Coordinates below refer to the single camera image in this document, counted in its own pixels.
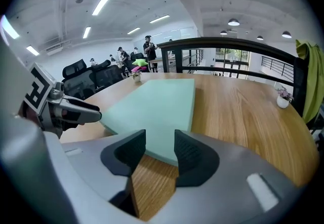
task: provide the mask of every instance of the metal railing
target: metal railing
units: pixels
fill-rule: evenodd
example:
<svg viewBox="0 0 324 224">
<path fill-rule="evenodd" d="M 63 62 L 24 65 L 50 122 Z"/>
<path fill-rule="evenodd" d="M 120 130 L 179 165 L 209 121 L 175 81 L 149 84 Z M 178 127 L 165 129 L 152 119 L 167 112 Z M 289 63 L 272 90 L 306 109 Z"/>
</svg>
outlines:
<svg viewBox="0 0 324 224">
<path fill-rule="evenodd" d="M 254 71 L 224 68 L 224 67 L 221 68 L 221 67 L 192 66 L 192 60 L 189 62 L 189 65 L 182 64 L 183 62 L 182 50 L 196 50 L 201 48 L 228 48 L 228 49 L 243 50 L 243 51 L 254 52 L 265 56 L 269 56 L 281 60 L 283 62 L 286 62 L 288 64 L 294 63 L 295 57 L 293 55 L 259 42 L 245 40 L 245 39 L 226 38 L 226 37 L 200 37 L 200 38 L 189 38 L 189 39 L 181 39 L 181 40 L 164 42 L 158 44 L 158 46 L 161 48 L 164 72 L 170 71 L 168 51 L 174 51 L 177 73 L 183 73 L 183 70 L 188 70 L 189 72 L 192 72 L 194 70 L 223 71 L 223 72 L 231 72 L 231 73 L 255 76 L 255 77 L 277 81 L 287 85 L 293 85 L 293 83 L 291 83 L 290 81 L 286 81 L 281 78 L 277 78 L 274 76 L 270 76 L 267 74 L 262 74 Z"/>
<path fill-rule="evenodd" d="M 279 73 L 291 82 L 294 81 L 294 67 L 292 65 L 264 56 L 262 56 L 261 65 Z"/>
<path fill-rule="evenodd" d="M 197 67 L 198 65 L 200 65 L 202 60 L 203 60 L 203 50 L 202 49 L 189 50 L 189 64 L 186 65 L 186 67 L 190 67 L 192 65 Z"/>
</svg>

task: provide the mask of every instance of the desk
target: desk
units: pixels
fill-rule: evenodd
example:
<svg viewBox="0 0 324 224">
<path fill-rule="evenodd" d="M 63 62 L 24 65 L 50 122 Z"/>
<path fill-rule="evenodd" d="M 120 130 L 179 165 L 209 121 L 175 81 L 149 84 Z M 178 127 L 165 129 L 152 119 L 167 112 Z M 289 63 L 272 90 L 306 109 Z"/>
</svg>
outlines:
<svg viewBox="0 0 324 224">
<path fill-rule="evenodd" d="M 319 162 L 315 143 L 291 105 L 286 109 L 277 106 L 273 87 L 243 79 L 180 73 L 143 73 L 141 82 L 168 78 L 195 79 L 192 132 L 254 150 L 298 186 L 310 181 Z M 140 85 L 127 78 L 86 101 L 105 111 Z M 64 132 L 61 142 L 110 135 L 99 122 L 86 123 Z M 149 220 L 172 196 L 177 176 L 177 167 L 143 156 L 132 175 L 142 220 Z"/>
</svg>

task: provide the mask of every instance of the small white vase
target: small white vase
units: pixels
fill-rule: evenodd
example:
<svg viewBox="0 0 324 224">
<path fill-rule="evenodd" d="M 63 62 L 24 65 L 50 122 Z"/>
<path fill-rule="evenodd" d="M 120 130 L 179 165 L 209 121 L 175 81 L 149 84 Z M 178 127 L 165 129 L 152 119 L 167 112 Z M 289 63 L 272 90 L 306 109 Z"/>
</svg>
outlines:
<svg viewBox="0 0 324 224">
<path fill-rule="evenodd" d="M 289 101 L 286 99 L 283 99 L 281 96 L 277 97 L 277 104 L 280 108 L 286 108 L 289 105 Z"/>
<path fill-rule="evenodd" d="M 136 77 L 133 77 L 133 80 L 135 83 L 141 81 L 141 76 L 136 76 Z"/>
</svg>

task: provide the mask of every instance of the green cushion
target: green cushion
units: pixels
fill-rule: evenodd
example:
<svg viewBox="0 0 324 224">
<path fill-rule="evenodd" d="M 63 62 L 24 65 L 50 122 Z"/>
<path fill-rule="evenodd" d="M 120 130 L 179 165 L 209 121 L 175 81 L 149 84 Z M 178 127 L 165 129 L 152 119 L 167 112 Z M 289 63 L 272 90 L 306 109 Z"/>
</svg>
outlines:
<svg viewBox="0 0 324 224">
<path fill-rule="evenodd" d="M 191 131 L 194 97 L 194 79 L 150 80 L 103 112 L 100 122 L 113 134 L 145 129 L 145 154 L 177 166 L 174 131 Z"/>
<path fill-rule="evenodd" d="M 144 59 L 136 59 L 132 64 L 140 67 L 148 65 L 148 63 Z"/>
</svg>

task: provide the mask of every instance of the pink bag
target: pink bag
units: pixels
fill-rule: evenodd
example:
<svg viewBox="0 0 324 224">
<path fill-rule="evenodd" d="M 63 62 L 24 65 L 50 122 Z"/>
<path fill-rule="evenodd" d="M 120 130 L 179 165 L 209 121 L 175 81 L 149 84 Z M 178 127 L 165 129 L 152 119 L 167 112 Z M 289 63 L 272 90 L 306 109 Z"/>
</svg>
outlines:
<svg viewBox="0 0 324 224">
<path fill-rule="evenodd" d="M 135 67 L 135 68 L 132 69 L 132 72 L 145 71 L 145 70 L 146 70 L 146 67 L 137 66 L 137 67 Z"/>
</svg>

